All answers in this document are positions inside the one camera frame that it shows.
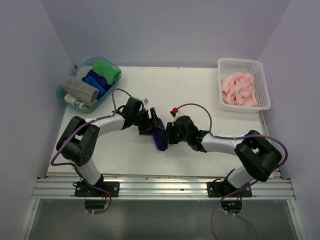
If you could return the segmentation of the grey towel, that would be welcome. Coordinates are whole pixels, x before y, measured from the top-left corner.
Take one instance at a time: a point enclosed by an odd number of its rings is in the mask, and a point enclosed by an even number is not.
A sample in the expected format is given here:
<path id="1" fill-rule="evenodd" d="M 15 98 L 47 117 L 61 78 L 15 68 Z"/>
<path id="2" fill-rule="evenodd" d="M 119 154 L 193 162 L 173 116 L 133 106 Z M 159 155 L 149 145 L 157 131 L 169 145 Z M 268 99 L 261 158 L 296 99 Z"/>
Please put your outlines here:
<path id="1" fill-rule="evenodd" d="M 82 101 L 89 107 L 92 107 L 97 102 L 99 90 L 93 87 L 80 78 L 68 76 L 63 82 L 62 87 L 78 100 Z"/>

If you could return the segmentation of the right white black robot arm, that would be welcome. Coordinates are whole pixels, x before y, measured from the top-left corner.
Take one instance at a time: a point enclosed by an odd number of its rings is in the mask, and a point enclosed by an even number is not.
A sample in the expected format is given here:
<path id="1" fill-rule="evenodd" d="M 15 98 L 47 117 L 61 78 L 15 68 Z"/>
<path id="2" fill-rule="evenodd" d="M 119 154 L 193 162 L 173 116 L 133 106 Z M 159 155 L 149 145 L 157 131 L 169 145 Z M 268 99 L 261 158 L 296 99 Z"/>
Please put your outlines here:
<path id="1" fill-rule="evenodd" d="M 282 154 L 255 130 L 244 136 L 214 136 L 199 130 L 187 115 L 176 117 L 166 126 L 162 139 L 166 145 L 180 142 L 202 153 L 223 153 L 237 156 L 241 166 L 231 170 L 223 180 L 209 183 L 209 189 L 219 197 L 235 196 L 252 181 L 266 182 L 282 160 Z"/>

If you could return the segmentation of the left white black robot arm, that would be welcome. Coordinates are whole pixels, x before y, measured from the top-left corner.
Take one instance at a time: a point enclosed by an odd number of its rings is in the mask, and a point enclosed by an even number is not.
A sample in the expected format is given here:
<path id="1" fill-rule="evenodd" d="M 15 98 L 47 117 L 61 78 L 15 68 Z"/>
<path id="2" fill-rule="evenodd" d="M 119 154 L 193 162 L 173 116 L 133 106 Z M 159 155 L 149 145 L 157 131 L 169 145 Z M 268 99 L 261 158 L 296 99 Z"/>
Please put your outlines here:
<path id="1" fill-rule="evenodd" d="M 165 151 L 168 148 L 168 144 L 162 140 L 165 127 L 155 109 L 146 110 L 143 102 L 134 97 L 130 97 L 125 105 L 109 116 L 96 119 L 73 117 L 60 137 L 57 151 L 75 167 L 92 196 L 99 196 L 104 190 L 103 176 L 92 160 L 97 139 L 131 126 L 137 126 L 140 135 L 152 135 L 158 150 Z"/>

